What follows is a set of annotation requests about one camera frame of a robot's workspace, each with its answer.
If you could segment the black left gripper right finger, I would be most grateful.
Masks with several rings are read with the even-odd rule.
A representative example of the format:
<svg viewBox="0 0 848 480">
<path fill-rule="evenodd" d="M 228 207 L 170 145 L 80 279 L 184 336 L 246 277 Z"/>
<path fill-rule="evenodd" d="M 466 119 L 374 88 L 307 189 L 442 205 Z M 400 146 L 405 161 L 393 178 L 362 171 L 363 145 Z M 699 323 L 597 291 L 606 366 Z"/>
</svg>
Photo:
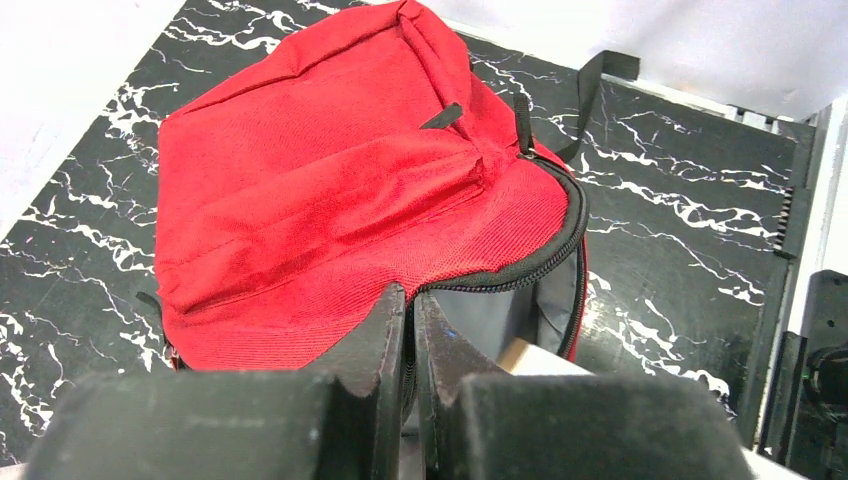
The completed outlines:
<svg viewBox="0 0 848 480">
<path fill-rule="evenodd" d="M 428 479 L 749 479 L 735 427 L 676 377 L 516 376 L 414 303 Z"/>
</svg>

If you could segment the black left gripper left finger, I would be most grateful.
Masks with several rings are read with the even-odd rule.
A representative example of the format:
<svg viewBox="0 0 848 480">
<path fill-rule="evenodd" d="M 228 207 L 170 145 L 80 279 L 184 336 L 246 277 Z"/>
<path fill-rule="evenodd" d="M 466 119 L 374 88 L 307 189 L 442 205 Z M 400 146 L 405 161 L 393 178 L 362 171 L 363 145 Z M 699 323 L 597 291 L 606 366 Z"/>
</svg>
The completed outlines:
<svg viewBox="0 0 848 480">
<path fill-rule="evenodd" d="M 93 376 L 61 401 L 28 479 L 394 479 L 405 294 L 296 371 Z"/>
</svg>

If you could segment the white Decorate book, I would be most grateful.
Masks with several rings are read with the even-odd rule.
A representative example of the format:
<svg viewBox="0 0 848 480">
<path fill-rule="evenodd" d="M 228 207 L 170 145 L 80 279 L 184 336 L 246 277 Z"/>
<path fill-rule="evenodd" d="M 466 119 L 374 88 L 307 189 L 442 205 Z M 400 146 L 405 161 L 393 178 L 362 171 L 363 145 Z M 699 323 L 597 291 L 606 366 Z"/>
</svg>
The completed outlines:
<svg viewBox="0 0 848 480">
<path fill-rule="evenodd" d="M 505 348 L 497 365 L 516 376 L 591 375 L 588 370 L 521 338 L 515 338 Z"/>
</svg>

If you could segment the red student backpack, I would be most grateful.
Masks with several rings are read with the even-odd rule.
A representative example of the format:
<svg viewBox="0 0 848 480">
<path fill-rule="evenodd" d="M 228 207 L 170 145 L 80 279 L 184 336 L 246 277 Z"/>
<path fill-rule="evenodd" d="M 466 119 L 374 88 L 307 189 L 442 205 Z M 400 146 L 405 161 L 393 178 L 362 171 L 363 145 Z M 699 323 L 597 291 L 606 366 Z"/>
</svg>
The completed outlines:
<svg viewBox="0 0 848 480">
<path fill-rule="evenodd" d="M 588 287 L 580 141 L 537 142 L 465 42 L 415 1 L 284 38 L 158 132 L 151 298 L 176 369 L 294 370 L 384 289 L 444 290 L 493 327 L 576 355 Z"/>
</svg>

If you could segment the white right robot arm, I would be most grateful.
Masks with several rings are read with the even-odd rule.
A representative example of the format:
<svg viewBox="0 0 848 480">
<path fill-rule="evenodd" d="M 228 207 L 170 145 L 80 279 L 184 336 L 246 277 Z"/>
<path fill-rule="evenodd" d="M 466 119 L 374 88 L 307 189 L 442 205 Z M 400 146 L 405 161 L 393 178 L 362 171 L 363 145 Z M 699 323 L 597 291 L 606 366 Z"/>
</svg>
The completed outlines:
<svg viewBox="0 0 848 480">
<path fill-rule="evenodd" d="M 780 338 L 757 452 L 808 479 L 847 477 L 845 274 L 814 274 L 801 331 Z"/>
</svg>

